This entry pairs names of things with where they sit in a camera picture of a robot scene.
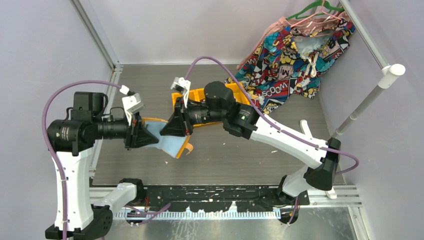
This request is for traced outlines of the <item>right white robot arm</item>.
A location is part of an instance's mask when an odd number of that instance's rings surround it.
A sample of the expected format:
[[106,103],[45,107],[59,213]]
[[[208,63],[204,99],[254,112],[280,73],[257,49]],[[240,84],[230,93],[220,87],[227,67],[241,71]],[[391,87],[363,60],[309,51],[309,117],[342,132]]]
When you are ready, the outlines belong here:
[[176,99],[174,112],[160,131],[162,136],[187,137],[196,125],[221,122],[229,134],[268,144],[305,164],[295,173],[282,177],[277,189],[281,204],[291,205],[309,188],[325,191],[330,199],[337,198],[333,183],[340,159],[338,139],[312,137],[306,120],[300,122],[301,131],[282,125],[253,106],[238,102],[232,89],[222,82],[208,83],[199,101],[189,99],[190,85],[190,81],[182,77],[174,79],[170,88],[181,96]]

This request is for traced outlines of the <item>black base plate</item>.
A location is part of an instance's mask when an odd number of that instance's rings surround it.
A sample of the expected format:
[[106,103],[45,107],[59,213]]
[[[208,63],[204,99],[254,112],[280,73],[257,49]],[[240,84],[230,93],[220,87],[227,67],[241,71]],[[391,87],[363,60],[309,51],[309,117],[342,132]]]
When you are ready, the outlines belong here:
[[285,200],[273,185],[149,185],[145,199],[137,199],[116,216],[138,226],[153,220],[260,220],[294,223],[310,198]]

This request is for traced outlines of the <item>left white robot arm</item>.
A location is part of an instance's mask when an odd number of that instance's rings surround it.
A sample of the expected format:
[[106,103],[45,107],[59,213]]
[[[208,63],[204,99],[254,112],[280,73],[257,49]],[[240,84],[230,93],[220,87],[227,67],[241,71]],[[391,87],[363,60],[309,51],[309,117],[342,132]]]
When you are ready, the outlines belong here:
[[95,240],[111,229],[113,215],[126,204],[141,206],[146,191],[141,179],[124,178],[100,201],[90,201],[89,168],[97,140],[122,139],[127,150],[156,144],[159,139],[148,131],[139,110],[139,94],[122,98],[123,118],[107,119],[108,97],[100,92],[78,91],[66,119],[53,121],[46,134],[57,178],[57,215],[45,230],[49,240]]

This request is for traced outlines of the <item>right yellow bin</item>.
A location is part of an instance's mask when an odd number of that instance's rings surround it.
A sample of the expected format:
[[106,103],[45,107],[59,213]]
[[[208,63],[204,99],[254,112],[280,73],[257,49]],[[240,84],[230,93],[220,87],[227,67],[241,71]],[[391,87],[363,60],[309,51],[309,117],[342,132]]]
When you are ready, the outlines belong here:
[[250,105],[248,98],[244,95],[242,90],[239,88],[237,83],[228,83],[225,85],[227,88],[231,89],[237,103]]

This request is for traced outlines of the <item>middle yellow bin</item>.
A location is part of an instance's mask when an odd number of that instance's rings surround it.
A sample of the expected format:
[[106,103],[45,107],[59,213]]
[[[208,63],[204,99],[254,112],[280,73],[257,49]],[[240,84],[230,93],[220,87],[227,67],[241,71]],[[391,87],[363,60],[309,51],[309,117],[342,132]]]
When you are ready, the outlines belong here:
[[196,88],[196,89],[190,90],[189,99],[195,102],[204,102],[206,99],[204,88]]

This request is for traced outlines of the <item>yellow card holder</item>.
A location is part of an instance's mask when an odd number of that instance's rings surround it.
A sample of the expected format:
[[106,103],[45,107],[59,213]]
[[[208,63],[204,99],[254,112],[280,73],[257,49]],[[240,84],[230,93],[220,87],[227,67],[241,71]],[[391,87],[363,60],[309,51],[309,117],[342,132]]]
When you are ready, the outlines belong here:
[[145,117],[142,121],[147,130],[158,138],[158,143],[149,144],[143,148],[156,148],[162,150],[175,159],[179,159],[184,150],[187,150],[187,155],[193,151],[194,146],[189,143],[190,136],[160,135],[160,130],[168,123],[167,120]]

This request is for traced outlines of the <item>white clothes rail pole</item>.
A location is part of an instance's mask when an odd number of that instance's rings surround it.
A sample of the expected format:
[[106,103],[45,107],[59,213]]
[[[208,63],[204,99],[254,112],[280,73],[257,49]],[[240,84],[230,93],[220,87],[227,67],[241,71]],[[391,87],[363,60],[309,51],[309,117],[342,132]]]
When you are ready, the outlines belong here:
[[356,109],[344,120],[344,122],[335,130],[328,141],[329,146],[326,150],[327,155],[321,161],[318,168],[308,168],[304,176],[308,184],[316,189],[323,190],[330,199],[336,199],[337,194],[333,187],[333,180],[336,176],[336,170],[341,153],[334,153],[330,150],[340,150],[340,137],[352,123],[373,103],[377,97],[406,72],[404,65],[396,63],[385,66],[381,69],[383,77],[377,86],[366,96],[366,98],[356,107]]

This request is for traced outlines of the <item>colourful comic print shorts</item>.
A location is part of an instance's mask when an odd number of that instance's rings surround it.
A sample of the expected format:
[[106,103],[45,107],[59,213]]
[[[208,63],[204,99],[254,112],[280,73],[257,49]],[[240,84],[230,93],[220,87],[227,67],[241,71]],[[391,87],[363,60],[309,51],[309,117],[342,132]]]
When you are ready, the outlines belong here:
[[342,17],[331,29],[297,36],[282,17],[265,30],[237,66],[235,79],[264,114],[282,106],[293,94],[314,99],[321,75],[349,48],[355,29],[348,17]]

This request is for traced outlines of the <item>green hanger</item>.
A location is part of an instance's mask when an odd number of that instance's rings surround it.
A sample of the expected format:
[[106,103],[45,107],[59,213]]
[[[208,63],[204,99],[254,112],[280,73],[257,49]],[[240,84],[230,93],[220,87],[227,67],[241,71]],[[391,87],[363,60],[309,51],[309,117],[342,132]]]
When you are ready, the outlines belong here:
[[307,5],[301,11],[287,17],[287,20],[291,19],[305,19],[313,14],[318,15],[331,15],[332,13],[341,13],[345,10],[341,6],[333,6],[328,0],[315,0],[314,2]]

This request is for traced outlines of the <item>pink hanger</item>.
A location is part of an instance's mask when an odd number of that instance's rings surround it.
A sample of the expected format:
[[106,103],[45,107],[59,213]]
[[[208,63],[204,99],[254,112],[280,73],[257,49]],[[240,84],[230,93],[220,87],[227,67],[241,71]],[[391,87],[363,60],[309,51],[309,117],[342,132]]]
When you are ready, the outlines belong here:
[[291,29],[295,29],[294,36],[315,36],[316,34],[336,27],[340,20],[338,18],[324,14],[321,17],[314,17],[307,20],[288,19]]

